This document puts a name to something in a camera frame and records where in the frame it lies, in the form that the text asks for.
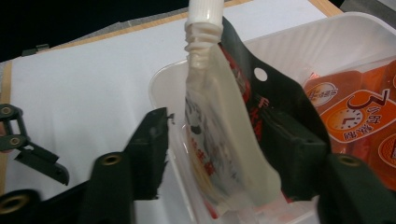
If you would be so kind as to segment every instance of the plastic tray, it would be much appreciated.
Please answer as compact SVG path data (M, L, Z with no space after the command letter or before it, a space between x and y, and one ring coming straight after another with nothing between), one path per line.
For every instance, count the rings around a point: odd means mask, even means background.
M360 64L389 63L396 57L396 31L376 17L353 12L258 37L246 45L258 58L303 85L313 72L326 76ZM166 106L169 113L175 113L175 125L169 132L169 158L191 223L318 223L317 198L286 203L280 192L275 202L260 209L228 213L219 219L210 217L183 144L187 74L185 61L166 66L151 80L149 95L155 107Z

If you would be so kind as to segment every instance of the black metal bracket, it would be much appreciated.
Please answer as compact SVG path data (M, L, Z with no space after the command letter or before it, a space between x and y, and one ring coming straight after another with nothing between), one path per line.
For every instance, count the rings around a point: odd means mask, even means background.
M3 122L6 132L5 136L0 137L0 151L19 150L21 153L15 158L16 161L67 185L69 182L67 169L56 162L59 159L57 155L30 141L22 114L22 110L14 105L0 105L0 122ZM12 120L17 121L19 133L14 132Z
M168 149L166 108L149 112L122 152L99 157L91 178L41 202L35 190L0 197L1 224L134 224L134 201L158 199Z

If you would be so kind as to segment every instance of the white surface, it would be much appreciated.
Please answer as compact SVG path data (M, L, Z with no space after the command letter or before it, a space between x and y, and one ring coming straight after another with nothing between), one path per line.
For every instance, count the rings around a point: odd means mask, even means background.
M243 40L324 18L306 0L255 0L226 8L224 15ZM38 189L48 199L86 180L98 156L123 150L152 109L153 75L187 55L184 22L14 60L11 103L24 111L32 141L60 156L71 179L64 187L13 161L13 153L6 191ZM190 222L171 166L160 198L137 203L139 223Z
M376 66L389 63L396 57L396 30L367 14L344 13L262 36L248 41L246 45L258 58L303 85L312 72L325 76L363 63L373 63ZM170 128L170 146L176 155L172 163L184 186L191 217L199 220L199 223L210 223L211 219L194 186L189 156L183 146L185 141L181 127L184 125L187 74L188 66L185 62L165 67L151 81L150 98L157 107L166 106L176 114L177 125ZM267 208L256 216L249 211L247 213L250 218L257 218L259 223L317 224L314 208L315 202L286 204L280 197L276 202L267 204ZM226 217L216 224L239 223L235 218L241 213L246 211L228 214L233 215L233 221ZM285 217L295 219L287 222L283 219Z
M378 2L384 4L387 7L390 7L394 11L396 11L396 1L395 0L378 0Z

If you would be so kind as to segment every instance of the orange snack bag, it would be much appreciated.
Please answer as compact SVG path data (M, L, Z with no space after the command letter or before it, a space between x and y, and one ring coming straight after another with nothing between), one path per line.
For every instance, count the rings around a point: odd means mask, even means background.
M337 88L333 97L310 97L328 83ZM396 190L396 61L365 73L314 78L304 89L326 125L332 152L366 161L387 188Z
M306 82L304 90L319 114L347 95L361 89L361 73L350 71L338 75L313 78ZM332 152L347 153L347 145L330 138Z

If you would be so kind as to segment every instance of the bolt hole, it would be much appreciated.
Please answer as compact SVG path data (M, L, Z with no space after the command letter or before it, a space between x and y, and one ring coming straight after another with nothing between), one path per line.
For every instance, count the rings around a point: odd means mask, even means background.
M121 161L121 156L110 155L110 156L106 156L105 158L103 158L102 164L103 165L114 165L114 164L119 163L120 161Z
M267 78L268 78L267 73L261 68L255 68L254 69L254 75L260 81L266 81Z

